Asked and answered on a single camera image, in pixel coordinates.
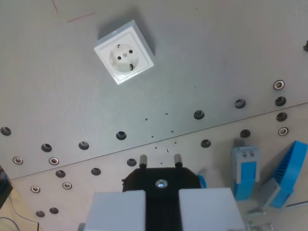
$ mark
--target gray metal panel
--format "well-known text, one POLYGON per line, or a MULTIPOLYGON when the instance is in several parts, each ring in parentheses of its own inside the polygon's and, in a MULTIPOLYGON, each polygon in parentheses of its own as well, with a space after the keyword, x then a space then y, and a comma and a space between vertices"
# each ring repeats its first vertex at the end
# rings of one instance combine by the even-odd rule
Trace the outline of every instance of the gray metal panel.
POLYGON ((0 1, 0 126, 12 130, 0 139, 0 163, 12 179, 54 168, 53 156, 64 166, 274 111, 279 96, 283 107, 308 100, 307 1, 55 3, 58 13, 52 1, 0 1), (131 19, 155 66, 117 86, 93 48, 131 19), (278 79, 285 87, 275 91, 278 79), (240 98, 246 107, 236 109, 240 98))
MULTIPOLYGON (((231 148, 233 146, 254 146, 261 154, 260 182, 255 184, 257 191, 262 183, 272 175, 274 169, 283 159, 294 140, 308 143, 308 103, 283 110, 288 114, 287 120, 278 122, 272 112, 249 119, 209 128, 184 136, 151 143, 141 147, 121 151, 112 155, 105 155, 95 159, 64 166, 34 175, 13 180, 13 186, 27 202, 32 213, 42 210, 46 213, 39 222, 45 231, 66 230, 76 231, 80 222, 85 222, 93 195, 96 192, 120 192, 122 181, 129 173, 138 167, 129 167, 126 162, 129 158, 138 161, 141 154, 148 156, 148 167, 173 167, 174 154, 181 154, 183 165, 194 173, 200 172, 205 176, 208 188, 232 187, 231 148), (281 127, 289 128, 286 136, 279 136, 281 127), (251 136, 239 138, 241 130, 249 129, 251 136), (211 141, 208 148, 201 147, 204 139, 211 141), (94 176, 91 169, 97 167, 101 174, 94 176), (56 177, 56 170, 66 173, 64 178, 56 177), (70 190, 62 187, 64 182, 72 183, 70 190), (32 193, 30 187, 36 185, 41 188, 40 193, 32 193), (59 209, 58 215, 48 212, 51 207, 59 209)), ((308 161, 305 160, 298 181, 295 185, 295 195, 290 204, 307 200, 308 161)), ((255 204, 239 203, 242 213, 253 208, 255 204)), ((276 230, 290 231, 297 229, 301 208, 292 209, 292 212, 269 214, 265 220, 275 222, 279 216, 284 219, 274 223, 276 230)))

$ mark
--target metal pin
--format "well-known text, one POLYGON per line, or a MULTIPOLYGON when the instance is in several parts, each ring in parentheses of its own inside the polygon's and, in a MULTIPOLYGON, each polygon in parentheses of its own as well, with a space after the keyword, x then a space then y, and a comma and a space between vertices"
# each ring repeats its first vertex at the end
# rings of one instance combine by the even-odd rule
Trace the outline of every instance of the metal pin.
POLYGON ((174 155, 175 167, 183 167, 182 157, 180 154, 174 155))

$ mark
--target white plastic block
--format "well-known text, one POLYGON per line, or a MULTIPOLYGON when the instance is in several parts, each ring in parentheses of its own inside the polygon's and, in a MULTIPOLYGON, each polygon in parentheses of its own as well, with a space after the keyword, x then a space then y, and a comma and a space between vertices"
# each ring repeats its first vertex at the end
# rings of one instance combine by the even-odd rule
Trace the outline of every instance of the white plastic block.
POLYGON ((154 66, 154 55, 134 20, 98 40, 94 50, 117 84, 154 66))

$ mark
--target small drilled hole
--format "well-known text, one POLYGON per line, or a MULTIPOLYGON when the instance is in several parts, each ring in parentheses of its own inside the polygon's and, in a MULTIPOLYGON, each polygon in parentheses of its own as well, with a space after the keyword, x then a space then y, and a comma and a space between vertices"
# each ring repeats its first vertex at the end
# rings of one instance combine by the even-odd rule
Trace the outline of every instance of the small drilled hole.
POLYGON ((49 152, 52 151, 51 145, 50 145, 50 144, 47 144, 47 143, 42 144, 41 149, 42 149, 44 152, 47 152, 47 153, 49 153, 49 152))
POLYGON ((211 146, 211 141, 210 140, 203 140, 203 141, 201 141, 201 146, 203 148, 208 148, 209 146, 211 146))
POLYGON ((240 133, 240 137, 242 137, 242 138, 247 138, 249 136, 250 136, 250 131, 247 130, 247 129, 241 131, 241 133, 240 133))
POLYGON ((121 141, 126 139, 126 133, 123 131, 119 131, 115 136, 118 140, 121 141))
POLYGON ((80 142, 78 146, 82 150, 87 150, 90 147, 89 143, 85 141, 80 142))
POLYGON ((9 136, 12 133, 12 131, 8 127, 2 127, 0 129, 0 131, 1 131, 2 135, 4 135, 4 136, 9 136))
POLYGON ((242 108, 244 108, 245 106, 246 106, 246 101, 245 101, 245 100, 239 99, 239 100, 235 101, 235 107, 236 107, 237 109, 242 109, 242 108))
POLYGON ((280 96, 275 100, 276 106, 279 106, 279 107, 285 105, 286 102, 287 102, 287 99, 283 96, 280 96))
POLYGON ((204 114, 203 111, 197 110, 197 111, 194 112, 193 117, 194 117, 195 119, 202 119, 202 118, 204 117, 204 115, 205 115, 205 114, 204 114))
POLYGON ((95 168, 92 168, 91 173, 95 176, 98 176, 102 173, 102 171, 99 168, 95 167, 95 168))
POLYGON ((60 178, 63 178, 63 177, 65 177, 65 172, 62 171, 62 170, 58 170, 58 171, 56 171, 56 176, 60 177, 60 178))
POLYGON ((52 213, 52 214, 58 214, 59 213, 59 210, 57 208, 50 208, 49 211, 52 213))
POLYGON ((43 211, 37 211, 35 213, 39 218, 43 218, 45 216, 45 213, 43 211))
POLYGON ((276 120, 279 122, 285 121, 287 119, 288 115, 286 112, 280 112, 277 116, 276 116, 276 120))
POLYGON ((128 166, 134 167, 137 164, 137 161, 135 159, 128 159, 126 163, 128 166))

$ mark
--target silver screw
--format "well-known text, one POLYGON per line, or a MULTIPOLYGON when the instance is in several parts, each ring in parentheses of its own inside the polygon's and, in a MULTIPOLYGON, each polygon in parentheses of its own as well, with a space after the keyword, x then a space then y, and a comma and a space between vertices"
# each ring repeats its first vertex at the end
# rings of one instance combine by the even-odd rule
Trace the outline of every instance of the silver screw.
POLYGON ((13 162, 17 165, 22 165, 24 161, 22 160, 22 158, 16 156, 13 158, 13 162))
POLYGON ((52 165, 57 165, 59 163, 59 160, 56 157, 52 157, 49 159, 49 163, 52 165))
POLYGON ((281 129, 279 129, 278 134, 279 134, 280 136, 285 136, 286 134, 288 134, 288 132, 289 132, 289 129, 286 128, 286 127, 283 127, 283 128, 281 128, 281 129))
POLYGON ((67 190, 69 190, 69 189, 71 189, 73 186, 72 186, 72 184, 71 183, 69 183, 69 182, 65 182, 65 183, 63 183, 63 188, 65 188, 65 189, 67 189, 67 190))
POLYGON ((168 181, 166 181, 166 180, 158 180, 158 181, 156 181, 155 185, 158 188, 163 189, 163 188, 168 186, 168 181))
POLYGON ((282 80, 277 80, 274 83, 274 89, 275 90, 281 90, 284 87, 284 82, 282 80))
POLYGON ((40 192, 40 188, 38 186, 32 186, 31 187, 31 191, 34 193, 39 193, 40 192))

